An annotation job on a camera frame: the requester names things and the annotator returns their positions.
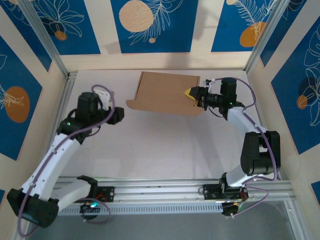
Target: white table surface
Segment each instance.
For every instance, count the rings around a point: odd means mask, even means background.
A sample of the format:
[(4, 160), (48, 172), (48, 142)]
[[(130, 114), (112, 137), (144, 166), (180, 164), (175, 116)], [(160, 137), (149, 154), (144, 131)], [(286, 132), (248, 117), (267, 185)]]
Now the white table surface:
[[(238, 77), (242, 70), (155, 70), (151, 72), (211, 78)], [(220, 178), (240, 164), (243, 139), (232, 124), (205, 111), (199, 116), (181, 116), (132, 110), (126, 100), (134, 99), (141, 70), (81, 70), (67, 105), (66, 115), (77, 107), (78, 96), (101, 84), (115, 92), (116, 106), (125, 117), (116, 125), (103, 125), (87, 138), (61, 176), (110, 178)], [(220, 85), (214, 85), (219, 93)], [(252, 96), (237, 85), (238, 101), (248, 105)], [(256, 109), (249, 114), (258, 120)]]

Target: white leaf line drawing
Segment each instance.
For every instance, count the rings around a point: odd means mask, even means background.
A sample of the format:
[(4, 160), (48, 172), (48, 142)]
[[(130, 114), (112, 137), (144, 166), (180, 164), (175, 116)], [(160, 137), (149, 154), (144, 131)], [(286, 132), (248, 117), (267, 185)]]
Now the white leaf line drawing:
[(303, 97), (298, 98), (298, 107), (310, 107), (310, 126), (320, 123), (320, 25), (310, 38), (308, 49), (304, 56), (305, 74), (308, 86), (303, 91)]
[(293, 11), (299, 11), (299, 9), (301, 8), (301, 6), (303, 5), (305, 0), (299, 0), (299, 2), (295, 2), (293, 0), (290, 0), (290, 2), (288, 3), (288, 6), (286, 7), (286, 9), (284, 10), (282, 17), (287, 20), (288, 19), (288, 15), (289, 12)]
[[(7, 3), (5, 6), (14, 17), (29, 26), (19, 6), (9, 0), (1, 1)], [(56, 36), (56, 38), (62, 41), (67, 39), (66, 33), (82, 37), (83, 33), (77, 24), (81, 23), (85, 19), (85, 16), (69, 10), (69, 0), (33, 0), (31, 4), (50, 35)]]
[[(0, 70), (5, 66), (7, 60), (7, 56), (0, 54)], [(23, 102), (21, 102), (24, 97), (14, 97), (8, 94), (0, 84), (0, 109), (3, 109), (6, 105), (10, 107), (10, 104), (17, 104), (19, 106), (23, 106)]]
[(270, 15), (278, 0), (264, 0), (261, 8), (257, 7), (255, 0), (234, 0), (233, 5), (238, 8), (240, 17), (246, 21), (249, 27), (254, 28), (255, 40), (257, 40), (261, 34), (261, 26), (263, 21)]
[(162, 31), (166, 30), (166, 25), (170, 26), (169, 14), (177, 10), (184, 0), (179, 0), (179, 3), (173, 9), (173, 2), (176, 0), (145, 0), (145, 4), (149, 7), (153, 14), (153, 22), (151, 26), (139, 32), (131, 32), (129, 39), (133, 39), (130, 45), (133, 45), (140, 40), (156, 40), (161, 35)]

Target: robotic arm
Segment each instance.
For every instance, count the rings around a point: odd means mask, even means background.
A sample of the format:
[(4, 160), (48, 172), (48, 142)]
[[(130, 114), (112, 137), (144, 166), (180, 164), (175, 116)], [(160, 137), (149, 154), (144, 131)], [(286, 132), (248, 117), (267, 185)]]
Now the robotic arm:
[[(22, 218), (46, 228), (53, 223), (58, 212), (68, 205), (81, 198), (97, 197), (98, 181), (87, 176), (78, 177), (76, 181), (55, 191), (54, 195), (52, 195), (54, 185), (62, 170), (72, 155), (80, 148), (85, 138), (92, 136), (92, 130), (75, 134), (70, 139), (67, 139), (58, 150), (56, 150), (57, 145), (61, 144), (68, 135), (100, 123), (111, 112), (109, 93), (101, 90), (93, 91), (83, 92), (79, 96), (77, 108), (72, 110), (67, 118), (60, 123), (52, 146), (34, 173), (22, 185), (21, 189), (11, 189), (9, 191), (7, 200), (16, 216), (19, 215), (23, 199), (28, 195), (22, 212)], [(115, 107), (112, 117), (106, 123), (115, 125), (124, 116), (124, 109)], [(45, 165), (46, 160), (52, 153), (50, 161)], [(40, 175), (36, 183), (34, 183), (38, 173)]]
[[(208, 200), (248, 198), (245, 184), (256, 176), (269, 175), (281, 167), (280, 135), (256, 124), (246, 113), (246, 107), (237, 101), (237, 80), (232, 77), (221, 79), (220, 94), (210, 93), (211, 81), (206, 80), (206, 87), (192, 87), (185, 94), (195, 100), (195, 105), (204, 110), (218, 108), (225, 120), (232, 123), (242, 134), (244, 141), (240, 165), (224, 173), (219, 184), (204, 185), (204, 198)], [(273, 153), (276, 171), (271, 156)]]

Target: cream wall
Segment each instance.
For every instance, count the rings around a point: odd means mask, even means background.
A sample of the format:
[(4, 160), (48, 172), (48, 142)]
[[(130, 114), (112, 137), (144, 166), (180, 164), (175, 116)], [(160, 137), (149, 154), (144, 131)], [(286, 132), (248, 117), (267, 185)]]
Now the cream wall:
[(281, 168), (292, 183), (302, 214), (315, 239), (320, 239), (320, 206), (311, 183), (320, 180), (320, 145), (298, 155), (271, 81), (319, 15), (319, 0), (308, 0), (266, 67), (259, 59), (248, 75), (257, 95), (262, 123), (281, 136)]
[[(1, 7), (0, 23), (0, 36), (42, 86), (42, 92), (18, 160), (14, 161), (0, 154), (0, 189), (7, 193), (11, 188), (19, 189), (42, 159), (49, 143), (57, 103), (65, 85), (65, 78), (54, 63), (49, 72), (44, 69)], [(0, 207), (0, 239), (9, 240), (15, 231), (17, 217), (9, 205), (6, 195)]]
[(84, 0), (101, 55), (64, 55), (69, 71), (88, 69), (243, 68), (246, 52), (211, 53), (225, 0), (199, 0), (190, 53), (121, 54), (110, 0)]

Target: brown cardboard box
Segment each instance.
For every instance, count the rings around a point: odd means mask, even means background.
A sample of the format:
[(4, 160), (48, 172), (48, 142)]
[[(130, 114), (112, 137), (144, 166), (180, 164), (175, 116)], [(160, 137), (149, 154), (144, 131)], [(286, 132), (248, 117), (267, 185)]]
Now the brown cardboard box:
[(199, 76), (143, 71), (134, 100), (127, 100), (126, 105), (134, 110), (197, 116), (204, 110), (194, 106), (185, 91), (199, 83)]

